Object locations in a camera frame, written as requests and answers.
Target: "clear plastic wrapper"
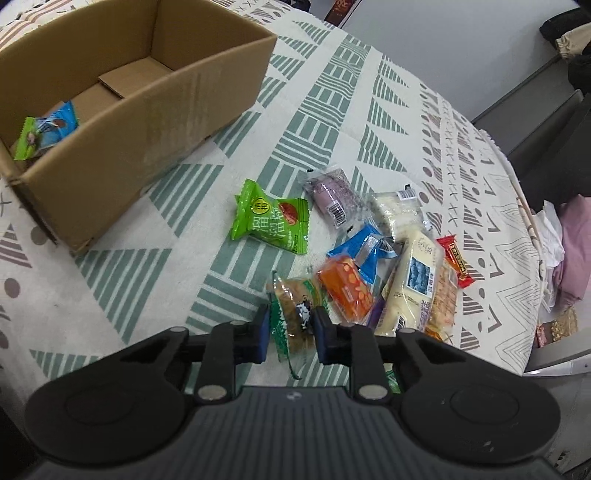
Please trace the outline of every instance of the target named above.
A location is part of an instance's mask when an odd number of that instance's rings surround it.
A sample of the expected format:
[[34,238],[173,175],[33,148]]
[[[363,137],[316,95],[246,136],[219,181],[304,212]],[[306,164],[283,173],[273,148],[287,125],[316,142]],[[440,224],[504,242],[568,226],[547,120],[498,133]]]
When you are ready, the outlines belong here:
[[456,314],[457,273],[449,262],[441,264],[435,297],[425,327],[425,333],[433,338],[447,342],[452,336],[454,315]]
[[372,193],[368,196],[368,208],[378,230],[394,242],[405,242],[410,233],[426,233],[430,229],[413,189]]
[[269,296],[271,335],[275,340],[277,355],[280,361],[287,360],[291,376],[300,380],[298,373],[308,355],[314,354],[310,314],[314,307],[325,305],[322,289],[315,278],[283,280],[273,272]]
[[325,218],[337,229],[347,230],[355,219],[367,211],[365,202],[351,188],[341,168],[308,172],[300,183]]

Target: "printed label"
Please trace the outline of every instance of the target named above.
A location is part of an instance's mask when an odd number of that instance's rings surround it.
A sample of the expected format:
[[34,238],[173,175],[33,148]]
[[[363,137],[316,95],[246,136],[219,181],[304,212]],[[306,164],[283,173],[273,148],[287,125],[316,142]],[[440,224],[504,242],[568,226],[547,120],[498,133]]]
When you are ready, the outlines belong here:
[[431,298],[435,281],[434,268],[426,266],[414,257],[410,258],[408,266],[407,287]]
[[256,215],[262,215],[263,213],[267,213],[271,209],[271,205],[267,202],[263,197],[257,198],[254,202],[252,202],[252,213]]
[[398,195],[398,198],[402,201],[413,200],[417,198],[417,193],[413,189],[399,190],[396,193]]
[[347,214],[343,209],[343,206],[335,200],[333,203],[326,207],[326,211],[332,217],[335,226],[339,227],[347,221]]

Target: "pink cloth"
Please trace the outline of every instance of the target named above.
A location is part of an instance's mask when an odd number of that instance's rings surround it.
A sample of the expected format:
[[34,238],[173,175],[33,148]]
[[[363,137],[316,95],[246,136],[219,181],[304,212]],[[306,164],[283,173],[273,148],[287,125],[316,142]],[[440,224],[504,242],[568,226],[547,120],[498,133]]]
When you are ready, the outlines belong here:
[[564,261],[554,269],[560,304],[582,300],[591,277],[591,198],[577,195],[559,214]]

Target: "orange snack package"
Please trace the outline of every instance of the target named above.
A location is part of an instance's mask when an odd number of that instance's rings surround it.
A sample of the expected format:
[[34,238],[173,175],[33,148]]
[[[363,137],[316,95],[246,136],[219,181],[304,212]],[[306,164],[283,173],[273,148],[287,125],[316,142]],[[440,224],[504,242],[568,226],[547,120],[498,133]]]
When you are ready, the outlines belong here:
[[374,304],[374,297],[353,259],[348,255],[328,258],[317,275],[343,317],[348,322],[362,323]]

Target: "packaged biscuit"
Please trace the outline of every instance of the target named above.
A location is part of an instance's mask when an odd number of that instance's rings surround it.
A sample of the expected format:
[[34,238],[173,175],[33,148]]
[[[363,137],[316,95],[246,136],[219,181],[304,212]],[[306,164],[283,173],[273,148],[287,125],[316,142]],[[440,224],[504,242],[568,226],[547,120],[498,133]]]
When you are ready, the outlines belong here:
[[444,252],[419,230],[404,245],[376,335],[395,336],[402,327],[424,330],[439,280]]
[[429,314],[425,333],[439,341],[447,342],[453,333],[456,314],[457,273],[449,262],[441,265],[435,297]]

